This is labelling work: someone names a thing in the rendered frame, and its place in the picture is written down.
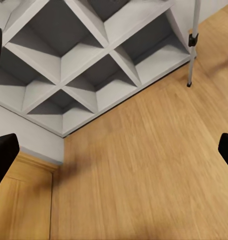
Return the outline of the camera tripod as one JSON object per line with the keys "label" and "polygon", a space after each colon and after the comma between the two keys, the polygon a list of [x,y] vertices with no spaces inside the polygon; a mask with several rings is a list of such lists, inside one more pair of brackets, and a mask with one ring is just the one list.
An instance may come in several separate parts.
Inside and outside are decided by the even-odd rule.
{"label": "camera tripod", "polygon": [[193,61],[194,61],[194,57],[196,55],[195,45],[197,43],[197,38],[198,38],[197,29],[198,29],[198,21],[199,21],[200,6],[201,6],[200,4],[201,4],[201,0],[195,0],[193,28],[192,28],[192,33],[189,35],[189,39],[188,39],[189,40],[188,45],[189,45],[189,47],[192,47],[189,78],[188,78],[188,84],[187,84],[188,87],[191,86]]}

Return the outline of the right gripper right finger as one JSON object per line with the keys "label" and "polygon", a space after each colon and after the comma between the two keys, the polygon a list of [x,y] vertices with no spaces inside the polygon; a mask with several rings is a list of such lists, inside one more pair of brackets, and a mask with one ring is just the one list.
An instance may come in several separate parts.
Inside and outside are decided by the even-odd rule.
{"label": "right gripper right finger", "polygon": [[218,151],[228,165],[228,133],[222,133],[219,140]]}

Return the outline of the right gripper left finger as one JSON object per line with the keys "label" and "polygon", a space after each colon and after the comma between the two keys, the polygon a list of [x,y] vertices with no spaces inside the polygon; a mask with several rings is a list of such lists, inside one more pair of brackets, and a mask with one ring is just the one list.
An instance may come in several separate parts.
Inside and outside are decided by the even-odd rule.
{"label": "right gripper left finger", "polygon": [[20,147],[15,133],[0,136],[0,183],[19,153]]}

